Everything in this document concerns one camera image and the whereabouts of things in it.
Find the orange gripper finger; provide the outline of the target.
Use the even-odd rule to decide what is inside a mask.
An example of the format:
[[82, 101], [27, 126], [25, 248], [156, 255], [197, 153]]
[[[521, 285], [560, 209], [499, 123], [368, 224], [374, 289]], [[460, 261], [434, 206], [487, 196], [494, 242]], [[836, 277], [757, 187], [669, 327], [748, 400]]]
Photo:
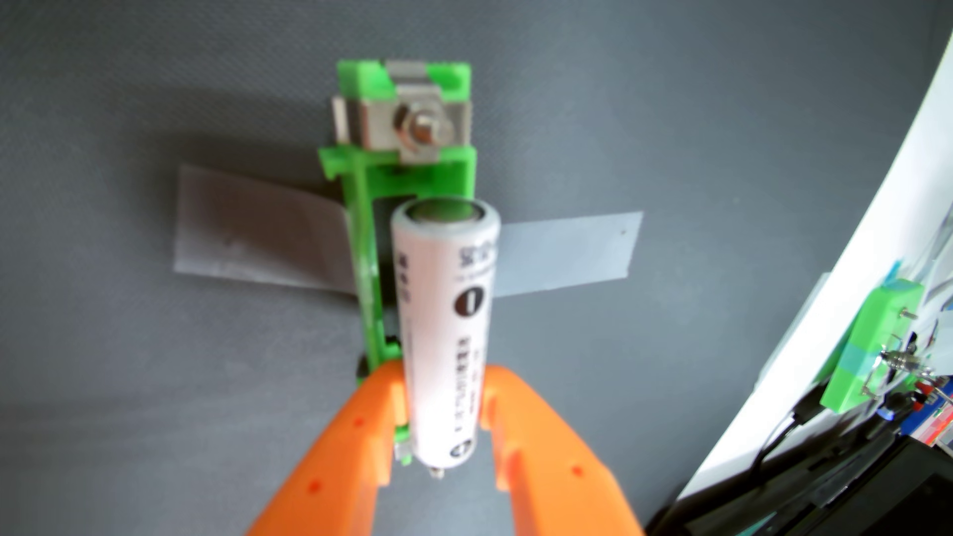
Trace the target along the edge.
[[516, 535], [643, 535], [612, 471], [512, 370], [486, 368], [482, 427]]
[[360, 384], [248, 530], [249, 535], [370, 535], [407, 422], [403, 369], [384, 363]]

